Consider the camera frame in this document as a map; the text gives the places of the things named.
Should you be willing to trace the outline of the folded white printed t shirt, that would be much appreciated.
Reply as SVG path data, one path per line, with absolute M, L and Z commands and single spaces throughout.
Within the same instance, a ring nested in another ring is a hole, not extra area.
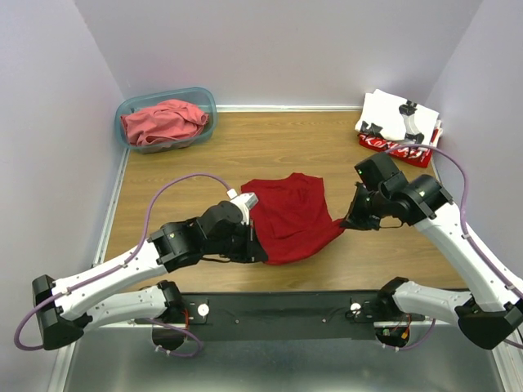
M 364 95 L 355 131 L 396 143 L 428 145 L 439 125 L 435 110 L 376 89 Z

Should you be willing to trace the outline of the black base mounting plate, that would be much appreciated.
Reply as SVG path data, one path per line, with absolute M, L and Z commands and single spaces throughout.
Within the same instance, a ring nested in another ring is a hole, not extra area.
M 405 347 L 420 314 L 384 314 L 376 293 L 218 292 L 181 294 L 161 321 L 188 327 L 200 340 L 379 339 Z

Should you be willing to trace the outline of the teal plastic bin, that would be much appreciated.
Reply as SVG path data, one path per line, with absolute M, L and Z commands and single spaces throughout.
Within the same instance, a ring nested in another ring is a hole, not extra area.
M 197 105 L 203 111 L 209 114 L 209 120 L 203 132 L 200 136 L 195 138 L 195 141 L 190 142 L 188 145 L 174 145 L 169 146 L 165 144 L 154 145 L 152 147 L 140 148 L 132 146 L 127 142 L 126 136 L 123 131 L 123 126 L 120 123 L 120 116 L 123 114 L 131 114 L 136 111 L 156 105 L 165 100 L 183 100 L 192 104 Z M 137 96 L 129 100 L 124 101 L 117 109 L 114 117 L 114 134 L 116 140 L 125 148 L 133 150 L 140 154 L 154 154 L 163 151 L 169 151 L 174 149 L 182 149 L 191 145 L 197 145 L 209 140 L 213 134 L 214 129 L 217 125 L 217 108 L 215 100 L 210 91 L 200 88 L 192 87 L 174 91 L 164 91 L 160 93 L 154 93 L 149 95 Z

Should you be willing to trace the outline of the dark red t shirt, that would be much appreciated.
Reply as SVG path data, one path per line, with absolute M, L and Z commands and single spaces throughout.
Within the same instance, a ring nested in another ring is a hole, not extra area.
M 342 219 L 329 214 L 321 177 L 294 172 L 279 180 L 251 180 L 241 191 L 258 198 L 251 216 L 268 265 L 303 261 L 344 231 Z

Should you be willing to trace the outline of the folded red printed t shirt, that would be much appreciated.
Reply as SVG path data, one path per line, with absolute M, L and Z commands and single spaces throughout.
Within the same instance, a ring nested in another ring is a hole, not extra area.
M 360 133 L 358 138 L 362 147 L 378 153 L 400 145 L 400 148 L 392 151 L 390 155 L 415 167 L 427 168 L 433 155 L 433 152 L 426 147 L 409 147 L 404 142 L 389 141 L 379 136 L 368 136 Z

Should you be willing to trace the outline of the pink t shirt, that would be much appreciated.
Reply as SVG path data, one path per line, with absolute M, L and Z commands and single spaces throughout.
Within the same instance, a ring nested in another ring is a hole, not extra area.
M 176 99 L 120 116 L 127 142 L 140 148 L 188 145 L 202 134 L 208 120 L 209 114 L 197 105 Z

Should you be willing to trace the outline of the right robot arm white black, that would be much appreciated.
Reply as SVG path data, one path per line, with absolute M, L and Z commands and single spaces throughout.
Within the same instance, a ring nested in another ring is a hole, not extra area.
M 356 164 L 355 170 L 360 179 L 342 228 L 379 230 L 385 217 L 413 226 L 454 267 L 467 290 L 426 287 L 397 277 L 356 310 L 354 318 L 385 322 L 419 314 L 458 327 L 484 350 L 504 342 L 522 324 L 522 280 L 473 232 L 464 206 L 433 176 L 407 180 L 385 153 Z

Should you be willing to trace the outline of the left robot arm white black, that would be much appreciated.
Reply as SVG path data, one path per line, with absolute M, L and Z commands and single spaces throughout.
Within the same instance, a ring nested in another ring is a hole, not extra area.
M 126 319 L 175 321 L 182 299 L 173 283 L 125 292 L 135 283 L 225 257 L 234 263 L 267 261 L 255 231 L 253 193 L 221 201 L 202 216 L 170 222 L 144 242 L 90 270 L 68 278 L 44 274 L 32 282 L 44 350 L 57 350 L 85 332 Z

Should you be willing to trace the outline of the aluminium extrusion frame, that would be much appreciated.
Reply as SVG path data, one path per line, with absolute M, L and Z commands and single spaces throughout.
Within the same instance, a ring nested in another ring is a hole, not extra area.
M 105 254 L 110 239 L 114 216 L 118 206 L 118 198 L 123 186 L 123 178 L 126 171 L 128 157 L 129 150 L 125 149 L 120 160 L 113 191 L 110 197 L 110 203 L 105 214 L 101 236 L 99 238 L 95 256 L 91 264 L 92 268 L 98 266 L 105 260 Z M 76 343 L 72 343 L 71 345 L 58 350 L 47 392 L 62 392 L 65 390 L 65 384 L 67 382 L 69 368 L 74 356 L 75 346 Z

